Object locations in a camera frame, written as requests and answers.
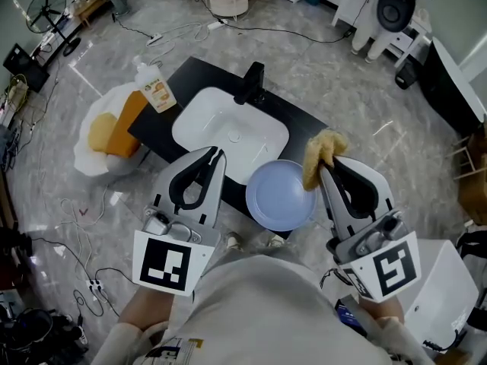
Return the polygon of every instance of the floor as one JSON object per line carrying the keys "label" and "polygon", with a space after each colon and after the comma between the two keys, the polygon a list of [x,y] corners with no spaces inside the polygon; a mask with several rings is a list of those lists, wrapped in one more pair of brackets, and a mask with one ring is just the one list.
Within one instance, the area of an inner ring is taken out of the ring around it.
{"label": "floor", "polygon": [[[211,23],[212,17],[201,2],[193,0],[129,0],[132,13],[123,18],[127,27],[156,32],[178,25]],[[347,26],[331,27],[334,10],[306,2],[293,5],[286,0],[251,0],[248,15],[237,25],[274,27],[305,33],[309,37],[335,40]],[[78,128],[88,107],[110,88],[132,81],[136,73],[132,58],[141,55],[148,62],[170,45],[147,49],[146,38],[122,29],[112,22],[110,12],[94,20],[80,33],[76,52],[51,65],[51,78],[35,102],[43,108],[59,69],[59,83],[53,91],[45,117],[33,129],[32,141],[19,154],[14,170],[8,173],[9,187],[21,229],[33,237],[67,243],[78,253],[80,243],[72,221],[72,208],[89,236],[79,231],[87,269],[113,267],[131,271],[132,235],[140,229],[146,196],[154,178],[167,164],[154,154],[130,176],[107,187],[91,185],[73,168],[73,146]],[[331,44],[312,43],[304,38],[265,31],[240,31],[221,28],[206,40],[196,41],[193,33],[176,41],[174,49],[161,57],[162,73],[169,77],[189,56],[203,59],[243,76],[252,62],[266,65],[266,89],[306,110],[342,132],[350,141],[349,155],[381,172],[389,181],[396,206],[404,210],[406,223],[420,237],[454,238],[461,231],[464,214],[457,204],[457,171],[444,156],[457,140],[455,132],[428,105],[417,84],[399,89],[393,80],[393,58],[381,56],[375,63],[364,62],[350,53],[351,39]],[[35,121],[42,116],[31,108]],[[24,129],[21,143],[28,141]],[[225,203],[221,204],[218,229],[240,233],[258,246],[269,232]],[[333,266],[326,251],[331,237],[330,222],[320,203],[313,220],[291,235],[297,253],[318,275]],[[88,305],[99,312],[99,305],[88,296],[81,267],[63,247],[40,240],[34,243],[33,285],[49,308],[78,315],[73,290],[79,289]],[[221,255],[218,247],[213,260]],[[135,288],[114,271],[100,273],[111,303],[120,311]],[[324,293],[331,300],[348,288],[330,278]],[[104,315],[91,315],[80,306],[84,327],[91,342],[88,358],[94,356],[104,337],[116,322],[107,304]],[[175,328],[188,316],[191,301],[178,298],[171,316]]]}

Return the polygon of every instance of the faucet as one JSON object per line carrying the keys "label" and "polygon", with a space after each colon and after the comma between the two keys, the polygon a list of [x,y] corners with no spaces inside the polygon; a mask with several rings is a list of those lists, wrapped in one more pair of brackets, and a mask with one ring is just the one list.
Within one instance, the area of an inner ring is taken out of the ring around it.
{"label": "faucet", "polygon": [[251,97],[254,97],[264,84],[264,64],[254,62],[250,69],[243,77],[243,87],[240,93],[234,97],[237,104],[246,103]]}

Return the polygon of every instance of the blue plate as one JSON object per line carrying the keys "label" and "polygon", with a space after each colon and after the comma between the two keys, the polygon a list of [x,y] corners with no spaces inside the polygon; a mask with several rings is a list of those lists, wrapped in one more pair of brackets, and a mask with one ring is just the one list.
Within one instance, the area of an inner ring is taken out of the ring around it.
{"label": "blue plate", "polygon": [[272,231],[290,231],[305,224],[317,204],[317,191],[306,192],[303,167],[289,160],[263,164],[250,177],[245,199],[255,221]]}

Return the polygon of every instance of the sink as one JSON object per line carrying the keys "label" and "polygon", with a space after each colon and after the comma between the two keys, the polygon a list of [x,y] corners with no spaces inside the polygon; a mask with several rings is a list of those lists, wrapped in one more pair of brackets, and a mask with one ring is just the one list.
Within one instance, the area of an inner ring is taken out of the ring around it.
{"label": "sink", "polygon": [[227,157],[226,176],[246,185],[261,165],[277,160],[289,140],[280,121],[216,87],[198,92],[172,128],[174,141],[188,151],[218,146]]}

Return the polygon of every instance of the hand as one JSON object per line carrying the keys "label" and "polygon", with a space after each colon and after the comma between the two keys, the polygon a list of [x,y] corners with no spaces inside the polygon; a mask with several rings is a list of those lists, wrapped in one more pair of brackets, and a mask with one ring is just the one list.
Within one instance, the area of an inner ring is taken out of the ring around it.
{"label": "hand", "polygon": [[147,330],[169,320],[173,301],[173,294],[140,287],[120,314],[119,323],[129,323],[142,331]]}
{"label": "hand", "polygon": [[391,297],[382,303],[374,303],[370,300],[359,297],[358,304],[365,309],[374,319],[396,317],[404,324],[404,312],[397,297]]}

